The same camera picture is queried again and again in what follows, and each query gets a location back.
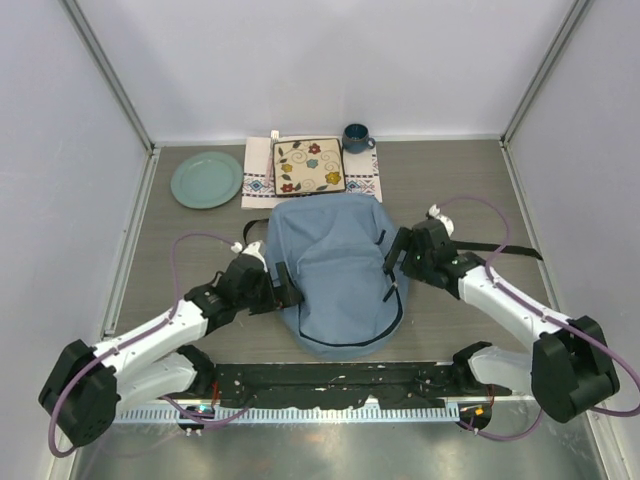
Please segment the blue student backpack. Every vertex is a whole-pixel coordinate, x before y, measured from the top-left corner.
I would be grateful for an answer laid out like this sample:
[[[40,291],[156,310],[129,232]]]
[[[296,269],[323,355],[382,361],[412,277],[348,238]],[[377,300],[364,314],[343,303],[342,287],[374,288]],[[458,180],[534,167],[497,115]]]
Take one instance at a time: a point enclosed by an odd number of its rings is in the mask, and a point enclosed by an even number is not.
[[[302,300],[281,312],[299,345],[328,361],[370,355],[402,322],[409,279],[383,264],[398,232],[383,205],[363,194],[286,200],[265,220],[272,277],[283,264]]]

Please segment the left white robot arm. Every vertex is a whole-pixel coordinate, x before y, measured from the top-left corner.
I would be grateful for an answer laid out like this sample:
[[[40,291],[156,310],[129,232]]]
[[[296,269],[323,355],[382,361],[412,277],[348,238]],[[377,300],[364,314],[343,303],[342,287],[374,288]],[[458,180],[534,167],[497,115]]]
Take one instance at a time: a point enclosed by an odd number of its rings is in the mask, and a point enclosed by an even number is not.
[[[185,392],[205,397],[214,367],[193,342],[252,315],[296,306],[303,299],[285,263],[270,271],[253,246],[238,254],[213,280],[191,288],[165,313],[111,340],[88,345],[78,339],[61,351],[38,402],[49,414],[48,446],[57,458],[63,433],[77,449],[99,438],[117,414],[151,399]]]

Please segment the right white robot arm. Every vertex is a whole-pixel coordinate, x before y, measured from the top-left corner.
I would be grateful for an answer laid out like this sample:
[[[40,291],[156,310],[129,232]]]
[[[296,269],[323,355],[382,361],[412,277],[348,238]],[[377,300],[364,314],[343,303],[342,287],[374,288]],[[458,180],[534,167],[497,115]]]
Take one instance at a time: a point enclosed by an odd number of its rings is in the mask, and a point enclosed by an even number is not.
[[[527,351],[479,344],[451,371],[457,391],[477,393],[486,384],[531,395],[553,420],[566,423],[612,397],[619,378],[599,323],[545,307],[501,278],[473,252],[461,253],[445,225],[427,218],[398,230],[385,258],[388,273],[443,289],[491,317]]]

